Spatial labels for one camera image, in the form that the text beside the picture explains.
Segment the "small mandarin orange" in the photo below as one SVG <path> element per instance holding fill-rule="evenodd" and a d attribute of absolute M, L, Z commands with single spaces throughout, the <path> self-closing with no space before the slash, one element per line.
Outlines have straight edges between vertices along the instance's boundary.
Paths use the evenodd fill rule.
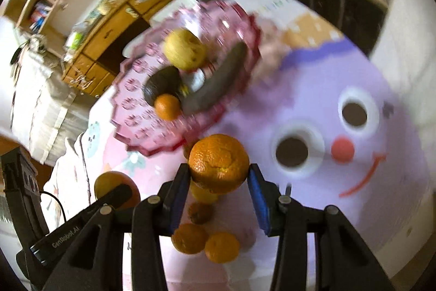
<path fill-rule="evenodd" d="M 208 237 L 209 234 L 201 225 L 186 223 L 174 231 L 171 242 L 177 251 L 194 255 L 204 250 Z"/>
<path fill-rule="evenodd" d="M 240 241 L 232 233 L 217 232 L 209 236 L 204 251 L 209 261 L 226 264 L 240 254 Z"/>
<path fill-rule="evenodd" d="M 155 100 L 155 111 L 158 118 L 166 121 L 176 120 L 181 115 L 179 99 L 170 94 L 163 94 Z"/>

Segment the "red apple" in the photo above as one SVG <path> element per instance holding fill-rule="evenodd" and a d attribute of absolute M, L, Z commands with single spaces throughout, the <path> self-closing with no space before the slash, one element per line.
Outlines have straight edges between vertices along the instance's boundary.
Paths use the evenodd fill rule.
<path fill-rule="evenodd" d="M 99 175 L 94 183 L 95 198 L 100 199 L 119 185 L 127 185 L 132 191 L 132 196 L 122 205 L 116 207 L 117 210 L 134 208 L 140 203 L 140 191 L 135 182 L 126 174 L 117 171 L 107 171 Z"/>

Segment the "large orange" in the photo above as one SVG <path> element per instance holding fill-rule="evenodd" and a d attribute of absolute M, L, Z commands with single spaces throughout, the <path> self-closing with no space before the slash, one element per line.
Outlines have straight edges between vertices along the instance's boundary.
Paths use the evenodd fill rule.
<path fill-rule="evenodd" d="M 212 134 L 194 144 L 188 164 L 196 185 L 210 193 L 227 194 L 247 179 L 250 158 L 236 138 Z"/>

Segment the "yellow speckled pear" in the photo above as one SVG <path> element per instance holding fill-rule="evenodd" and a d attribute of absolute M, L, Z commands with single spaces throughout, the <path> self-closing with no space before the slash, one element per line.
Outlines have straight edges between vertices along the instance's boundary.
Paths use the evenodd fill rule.
<path fill-rule="evenodd" d="M 174 67 L 191 71 L 204 64 L 207 49 L 191 31 L 178 28 L 166 36 L 163 42 L 163 54 Z"/>

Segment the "yellow lemon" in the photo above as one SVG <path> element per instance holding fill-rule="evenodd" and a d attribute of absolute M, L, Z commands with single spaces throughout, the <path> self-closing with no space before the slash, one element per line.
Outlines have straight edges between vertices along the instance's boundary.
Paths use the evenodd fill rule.
<path fill-rule="evenodd" d="M 191 196 L 200 203 L 212 205 L 218 202 L 219 196 L 217 194 L 210 193 L 209 191 L 198 186 L 194 181 L 191 181 L 190 189 Z"/>

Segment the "brown wrinkled passion fruit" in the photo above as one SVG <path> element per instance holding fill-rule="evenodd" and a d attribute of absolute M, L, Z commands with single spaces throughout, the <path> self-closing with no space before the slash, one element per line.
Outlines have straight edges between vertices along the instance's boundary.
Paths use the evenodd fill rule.
<path fill-rule="evenodd" d="M 214 206 L 202 202 L 194 202 L 188 209 L 189 220 L 193 224 L 205 224 L 214 217 Z"/>

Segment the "white cloth covered furniture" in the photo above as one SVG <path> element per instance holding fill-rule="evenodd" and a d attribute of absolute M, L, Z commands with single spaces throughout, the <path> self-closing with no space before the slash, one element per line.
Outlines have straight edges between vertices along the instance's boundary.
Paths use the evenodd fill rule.
<path fill-rule="evenodd" d="M 1 132 L 48 166 L 86 130 L 95 99 L 62 81 L 60 59 L 36 52 L 1 18 Z"/>

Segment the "pink plastic fruit tray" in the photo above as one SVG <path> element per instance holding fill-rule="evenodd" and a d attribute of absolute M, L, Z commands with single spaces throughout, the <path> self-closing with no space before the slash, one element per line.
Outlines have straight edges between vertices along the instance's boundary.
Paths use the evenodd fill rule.
<path fill-rule="evenodd" d="M 196 92 L 214 74 L 236 43 L 245 42 L 248 51 L 237 80 L 213 107 L 193 115 L 184 115 L 182 111 L 176 120 L 166 121 L 158 118 L 155 108 L 145 102 L 143 85 L 159 69 L 173 66 L 163 54 L 163 42 L 171 31 L 178 28 L 186 28 L 196 35 L 208 54 L 198 69 L 179 69 L 182 82 L 174 96 L 179 99 L 181 111 L 182 100 Z M 199 137 L 221 120 L 247 88 L 260 58 L 261 34 L 254 15 L 246 13 L 236 3 L 224 1 L 179 9 L 158 26 L 145 31 L 142 42 L 133 55 L 122 62 L 113 82 L 114 94 L 110 101 L 114 137 L 124 143 L 127 150 L 139 151 L 146 157 L 175 151 Z"/>

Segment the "cartoon printed bed sheet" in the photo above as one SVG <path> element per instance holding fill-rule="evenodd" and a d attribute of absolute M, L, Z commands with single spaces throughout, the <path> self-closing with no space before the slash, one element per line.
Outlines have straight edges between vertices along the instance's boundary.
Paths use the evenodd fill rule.
<path fill-rule="evenodd" d="M 429 201 L 430 173 L 407 109 L 381 72 L 329 22 L 294 0 L 230 0 L 255 15 L 261 57 L 246 91 L 201 135 L 243 144 L 264 178 L 312 208 L 336 205 L 397 274 L 429 238 L 414 218 Z M 45 184 L 50 228 L 94 200 L 107 169 L 128 175 L 146 198 L 173 178 L 180 148 L 151 157 L 114 137 L 111 96 L 88 128 L 66 142 Z"/>

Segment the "dark avocado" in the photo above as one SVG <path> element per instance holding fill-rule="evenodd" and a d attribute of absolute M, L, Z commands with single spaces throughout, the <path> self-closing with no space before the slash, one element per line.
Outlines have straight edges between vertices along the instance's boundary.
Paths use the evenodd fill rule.
<path fill-rule="evenodd" d="M 143 98 L 150 106 L 160 95 L 177 93 L 182 78 L 179 69 L 174 66 L 163 67 L 155 72 L 143 85 Z"/>

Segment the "wooden desk with drawers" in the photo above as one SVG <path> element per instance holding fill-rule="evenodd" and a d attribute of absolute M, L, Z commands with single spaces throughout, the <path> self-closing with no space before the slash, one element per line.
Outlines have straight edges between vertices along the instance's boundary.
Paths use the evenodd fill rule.
<path fill-rule="evenodd" d="M 149 29 L 152 17 L 172 1 L 117 0 L 66 65 L 63 82 L 85 94 L 100 97 L 120 71 L 124 48 Z"/>

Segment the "dark green cucumber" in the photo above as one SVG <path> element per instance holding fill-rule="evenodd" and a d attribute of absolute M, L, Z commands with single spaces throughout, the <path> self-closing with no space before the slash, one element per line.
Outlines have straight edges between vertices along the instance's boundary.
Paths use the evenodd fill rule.
<path fill-rule="evenodd" d="M 243 68 L 247 51 L 247 45 L 243 41 L 231 48 L 214 74 L 196 92 L 182 100 L 184 115 L 207 111 L 227 94 Z"/>

